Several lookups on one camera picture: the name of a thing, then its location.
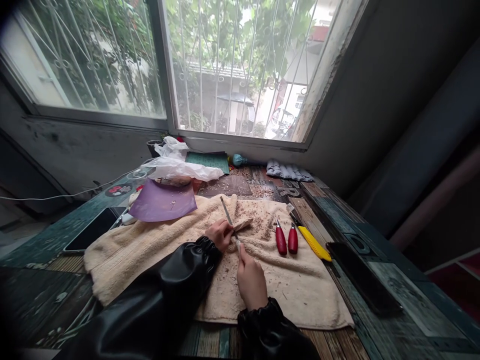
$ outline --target wooden table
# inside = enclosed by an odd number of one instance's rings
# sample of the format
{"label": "wooden table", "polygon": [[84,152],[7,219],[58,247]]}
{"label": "wooden table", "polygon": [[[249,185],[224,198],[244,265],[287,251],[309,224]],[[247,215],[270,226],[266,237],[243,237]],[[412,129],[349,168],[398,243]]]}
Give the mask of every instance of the wooden table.
{"label": "wooden table", "polygon": [[[302,330],[322,359],[480,359],[480,327],[319,179],[298,183],[271,178],[260,167],[235,169],[228,177],[220,183],[197,182],[195,192],[204,196],[237,192],[244,194],[240,199],[291,202],[322,245],[357,244],[360,239],[371,249],[360,257],[402,304],[401,316],[378,318],[334,260],[338,274],[329,271],[355,329]],[[125,183],[132,185],[132,192],[141,185],[126,178],[116,184]],[[61,349],[101,311],[82,257],[65,256],[62,249],[104,208],[127,199],[106,196],[104,191],[0,259],[0,277],[7,286],[21,347]],[[192,324],[178,355],[249,357],[236,326],[203,322]]]}

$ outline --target cable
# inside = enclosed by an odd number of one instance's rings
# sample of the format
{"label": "cable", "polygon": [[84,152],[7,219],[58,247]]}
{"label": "cable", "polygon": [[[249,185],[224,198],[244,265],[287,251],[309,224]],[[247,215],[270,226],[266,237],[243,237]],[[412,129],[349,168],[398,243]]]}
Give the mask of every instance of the cable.
{"label": "cable", "polygon": [[99,189],[101,188],[102,186],[105,186],[105,185],[108,185],[108,184],[111,184],[113,182],[116,182],[118,179],[120,179],[121,177],[124,177],[125,175],[127,174],[130,174],[130,173],[133,173],[134,171],[136,171],[138,169],[138,167],[132,171],[129,171],[129,172],[126,172],[122,175],[120,175],[119,177],[115,178],[114,180],[112,181],[109,181],[109,182],[106,182],[104,183],[103,185],[100,185],[100,186],[97,186],[97,187],[94,187],[94,188],[91,188],[91,189],[88,189],[88,190],[85,190],[85,191],[82,191],[82,192],[79,192],[79,193],[76,193],[74,195],[57,195],[57,196],[52,196],[52,197],[47,197],[47,198],[43,198],[43,199],[40,199],[40,198],[26,198],[26,199],[17,199],[17,198],[13,198],[13,197],[4,197],[4,196],[0,196],[0,199],[4,199],[4,200],[16,200],[16,201],[28,201],[28,200],[38,200],[38,201],[43,201],[43,200],[51,200],[51,199],[56,199],[56,198],[72,198],[72,197],[75,197],[77,195],[80,195],[80,194],[83,194],[83,193],[88,193],[89,191],[92,191],[92,190],[96,190],[96,189]]}

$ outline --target green cutting mat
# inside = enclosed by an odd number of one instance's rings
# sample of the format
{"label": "green cutting mat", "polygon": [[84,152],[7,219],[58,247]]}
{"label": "green cutting mat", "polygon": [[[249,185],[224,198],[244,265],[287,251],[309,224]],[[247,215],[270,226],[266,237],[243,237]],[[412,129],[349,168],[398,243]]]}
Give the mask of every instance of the green cutting mat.
{"label": "green cutting mat", "polygon": [[222,153],[200,153],[188,152],[186,154],[185,162],[192,164],[205,165],[211,168],[220,168],[224,174],[229,174],[229,162],[227,154]]}

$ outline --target black leather sleeve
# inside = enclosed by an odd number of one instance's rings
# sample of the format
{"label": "black leather sleeve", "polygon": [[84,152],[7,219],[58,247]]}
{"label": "black leather sleeve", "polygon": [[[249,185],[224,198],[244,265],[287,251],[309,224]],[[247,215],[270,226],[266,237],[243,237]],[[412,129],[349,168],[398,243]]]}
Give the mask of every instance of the black leather sleeve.
{"label": "black leather sleeve", "polygon": [[165,359],[184,339],[222,253],[206,236],[139,275],[55,359]]}
{"label": "black leather sleeve", "polygon": [[314,344],[284,316],[273,297],[265,307],[241,311],[238,327],[258,359],[320,359]]}

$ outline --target sticker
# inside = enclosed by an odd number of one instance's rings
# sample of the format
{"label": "sticker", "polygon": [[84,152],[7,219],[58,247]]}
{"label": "sticker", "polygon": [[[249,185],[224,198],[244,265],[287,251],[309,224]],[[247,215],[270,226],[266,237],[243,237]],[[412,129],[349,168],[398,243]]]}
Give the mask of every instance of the sticker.
{"label": "sticker", "polygon": [[117,196],[122,196],[128,194],[130,191],[132,191],[132,185],[130,184],[118,184],[115,186],[112,186],[109,188],[107,191],[105,191],[105,195],[107,195],[110,198],[116,198]]}

